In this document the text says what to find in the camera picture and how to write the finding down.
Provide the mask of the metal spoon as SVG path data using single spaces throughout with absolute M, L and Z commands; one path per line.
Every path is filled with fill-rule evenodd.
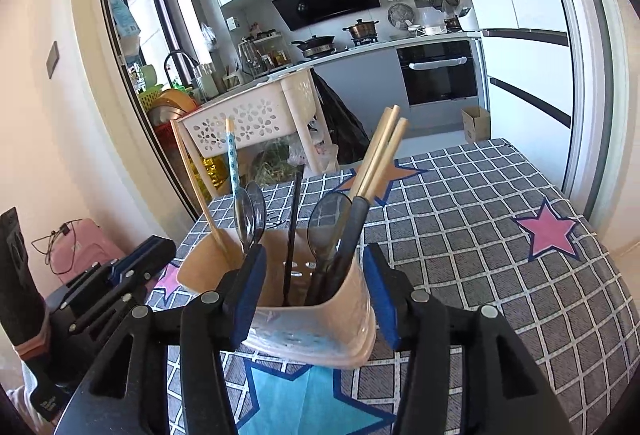
M 255 213 L 252 200 L 247 191 L 239 187 L 234 194 L 235 229 L 238 234 L 243 254 L 252 247 L 255 232 Z

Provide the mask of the wooden chopstick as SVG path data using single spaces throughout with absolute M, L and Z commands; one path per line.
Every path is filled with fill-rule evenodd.
M 182 141 L 182 138 L 180 136 L 180 132 L 178 129 L 178 122 L 176 120 L 171 121 L 170 122 L 170 126 L 172 129 L 172 132 L 174 133 L 175 136 L 175 140 L 177 143 L 177 147 L 178 147 L 178 151 L 180 153 L 180 158 L 182 160 L 182 163 L 184 165 L 184 168 L 186 169 L 186 175 L 188 175 L 189 180 L 190 180 L 190 184 L 192 186 L 192 189 L 195 193 L 196 199 L 198 200 L 198 204 L 200 204 L 201 207 L 201 211 L 203 216 L 205 217 L 209 230 L 210 230 L 210 234 L 212 235 L 218 250 L 221 251 L 222 256 L 224 256 L 224 260 L 228 261 L 229 259 L 229 253 L 226 247 L 226 244 L 224 244 L 224 239 L 222 239 L 222 236 L 219 232 L 219 230 L 217 229 L 217 227 L 215 226 L 215 223 L 213 221 L 213 217 L 212 215 L 210 215 L 209 213 L 209 209 L 208 209 L 208 205 L 207 202 L 204 198 L 204 194 L 201 192 L 200 186 L 198 185 L 198 180 L 195 177 L 195 174 L 193 173 L 193 170 L 191 169 L 191 165 L 190 165 L 190 161 L 189 161 L 189 155 L 188 155 L 188 151 L 186 151 L 186 147 L 184 147 L 184 143 Z
M 348 194 L 349 199 L 353 200 L 356 196 L 362 196 L 363 198 L 366 196 L 378 161 L 382 158 L 383 149 L 386 144 L 390 142 L 390 137 L 392 137 L 393 131 L 396 128 L 399 115 L 400 106 L 397 106 L 397 104 L 395 104 L 393 108 L 384 109 L 380 121 L 378 121 L 378 127 L 375 129 L 370 141 L 367 153 L 359 166 L 356 178 L 352 182 L 352 187 L 350 187 Z

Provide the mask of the black spoon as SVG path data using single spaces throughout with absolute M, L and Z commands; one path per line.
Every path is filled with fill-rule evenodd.
M 252 202 L 254 210 L 253 244 L 258 244 L 266 229 L 266 202 L 262 194 L 262 188 L 259 187 L 259 184 L 256 184 L 254 180 L 246 186 L 246 192 L 250 197 L 250 202 Z
M 314 255 L 314 272 L 305 299 L 308 306 L 318 303 L 322 281 L 334 259 L 351 206 L 352 201 L 347 195 L 330 192 L 311 212 L 307 226 L 307 242 L 311 254 Z
M 324 272 L 319 294 L 321 303 L 332 299 L 348 275 L 369 208 L 369 200 L 357 195 L 338 220 L 337 251 Z

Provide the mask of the black kitchen faucet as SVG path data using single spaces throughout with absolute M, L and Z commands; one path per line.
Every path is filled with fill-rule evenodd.
M 193 87 L 196 68 L 200 64 L 182 49 L 172 50 L 163 63 L 164 73 L 170 87 Z

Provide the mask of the steel pot on stove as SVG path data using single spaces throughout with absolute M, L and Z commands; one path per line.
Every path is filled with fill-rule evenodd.
M 350 35 L 355 46 L 367 45 L 378 41 L 377 24 L 378 21 L 363 21 L 362 19 L 358 19 L 355 24 L 344 28 L 344 31 Z

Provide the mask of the black built-in oven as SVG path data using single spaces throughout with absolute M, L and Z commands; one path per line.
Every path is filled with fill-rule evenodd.
M 471 43 L 427 43 L 396 49 L 410 106 L 477 96 Z

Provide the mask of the thin metal utensil handle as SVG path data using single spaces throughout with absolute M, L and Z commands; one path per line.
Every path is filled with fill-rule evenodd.
M 288 223 L 288 249 L 286 250 L 286 259 L 284 263 L 284 275 L 283 275 L 283 306 L 290 305 L 288 301 L 288 293 L 291 290 L 292 269 L 293 269 L 293 256 L 295 249 L 295 236 L 296 236 L 296 221 L 300 200 L 300 189 L 302 189 L 302 181 L 304 178 L 304 166 L 296 166 L 296 173 L 294 179 L 294 191 L 293 200 L 290 213 L 290 222 Z

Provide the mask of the white refrigerator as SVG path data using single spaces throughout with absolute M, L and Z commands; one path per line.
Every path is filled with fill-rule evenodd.
M 471 0 L 483 33 L 491 134 L 561 187 L 570 156 L 572 54 L 562 0 Z

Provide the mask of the blue patterned chopstick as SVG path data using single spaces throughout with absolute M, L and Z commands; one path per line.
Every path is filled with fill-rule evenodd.
M 235 135 L 234 135 L 234 122 L 231 117 L 227 117 L 224 121 L 226 126 L 226 136 L 228 144 L 228 166 L 230 174 L 230 184 L 233 199 L 237 200 L 240 197 L 240 171 L 238 161 L 238 150 L 236 150 Z

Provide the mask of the cardboard box on floor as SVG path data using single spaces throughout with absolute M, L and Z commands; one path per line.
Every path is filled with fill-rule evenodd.
M 467 106 L 461 110 L 464 137 L 468 143 L 491 138 L 490 113 L 481 106 Z

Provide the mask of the beige plastic utensil holder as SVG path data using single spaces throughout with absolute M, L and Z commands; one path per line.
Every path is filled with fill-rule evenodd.
M 314 260 L 306 231 L 296 231 L 292 287 L 284 306 L 282 288 L 288 232 L 268 229 L 267 268 L 262 293 L 244 344 L 274 357 L 333 369 L 356 369 L 370 358 L 376 340 L 376 319 L 357 257 L 332 299 L 304 304 Z

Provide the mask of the grey checked tablecloth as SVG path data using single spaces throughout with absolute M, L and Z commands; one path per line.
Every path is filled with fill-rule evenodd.
M 639 314 L 620 270 L 587 219 L 502 139 L 397 161 L 362 241 L 446 305 L 496 306 L 575 434 L 596 433 L 634 375 Z M 388 434 L 408 364 L 383 340 L 355 370 L 248 347 L 222 357 L 243 434 Z

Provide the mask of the black wok on stove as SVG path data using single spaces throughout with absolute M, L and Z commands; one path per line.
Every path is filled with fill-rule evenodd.
M 334 51 L 334 37 L 313 35 L 310 39 L 293 40 L 292 45 L 300 50 L 305 59 L 314 59 Z

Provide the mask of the wooden chopstick table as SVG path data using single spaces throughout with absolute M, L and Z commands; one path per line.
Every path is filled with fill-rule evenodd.
M 371 184 L 368 188 L 367 194 L 363 199 L 367 199 L 370 203 L 373 202 L 373 198 L 375 196 L 375 191 L 378 189 L 378 185 L 380 184 L 383 176 L 386 173 L 387 166 L 390 165 L 390 162 L 393 160 L 394 155 L 399 148 L 400 142 L 402 138 L 405 136 L 406 129 L 409 126 L 409 121 L 405 117 L 401 117 L 397 121 L 397 125 L 395 130 L 393 131 L 392 137 L 390 137 L 390 142 L 386 144 L 383 149 L 382 158 L 378 161 L 378 165 L 374 171 L 374 176 L 371 181 Z

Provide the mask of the beige plastic basket rack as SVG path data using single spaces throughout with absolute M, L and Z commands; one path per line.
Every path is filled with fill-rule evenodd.
M 233 89 L 171 123 L 186 171 L 201 177 L 212 198 L 227 193 L 229 185 L 225 182 L 217 189 L 203 161 L 227 153 L 227 118 L 233 121 L 238 149 L 295 134 L 303 147 L 308 176 L 337 170 L 338 148 L 331 139 L 309 68 Z

